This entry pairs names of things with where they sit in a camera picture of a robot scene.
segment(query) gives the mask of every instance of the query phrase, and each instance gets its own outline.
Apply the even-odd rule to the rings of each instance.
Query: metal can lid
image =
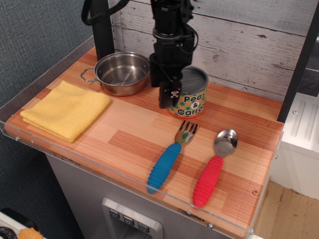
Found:
[[[203,70],[187,66],[181,72],[183,74],[181,79],[182,93],[197,94],[207,87],[208,75]]]

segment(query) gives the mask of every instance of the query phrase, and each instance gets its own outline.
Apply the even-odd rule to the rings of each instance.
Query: blue fork handle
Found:
[[[148,180],[149,186],[159,189],[161,185],[163,185],[180,153],[180,150],[181,145],[179,143],[173,143],[165,150],[150,173]],[[154,193],[155,190],[148,187],[148,192]]]

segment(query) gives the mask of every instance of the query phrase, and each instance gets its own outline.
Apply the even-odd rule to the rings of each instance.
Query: screw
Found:
[[[255,196],[258,196],[259,195],[259,191],[258,190],[253,190],[253,194],[255,195]]]
[[[210,224],[207,225],[207,227],[208,227],[208,229],[213,230],[214,225],[212,223],[210,223]]]

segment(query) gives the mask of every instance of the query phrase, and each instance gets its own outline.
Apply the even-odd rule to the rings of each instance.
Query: can label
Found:
[[[207,88],[205,87],[201,92],[197,94],[182,92],[180,94],[176,107],[169,108],[168,112],[176,117],[183,119],[189,119],[199,116],[205,108],[206,91]]]

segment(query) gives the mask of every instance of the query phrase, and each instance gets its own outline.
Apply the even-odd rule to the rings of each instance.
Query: fork tines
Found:
[[[184,120],[184,122],[183,122],[182,125],[180,126],[179,130],[183,130],[183,131],[186,131],[186,132],[195,134],[196,131],[197,131],[197,128],[198,128],[198,124],[197,124],[197,123],[191,123],[191,122],[189,122],[189,121]]]

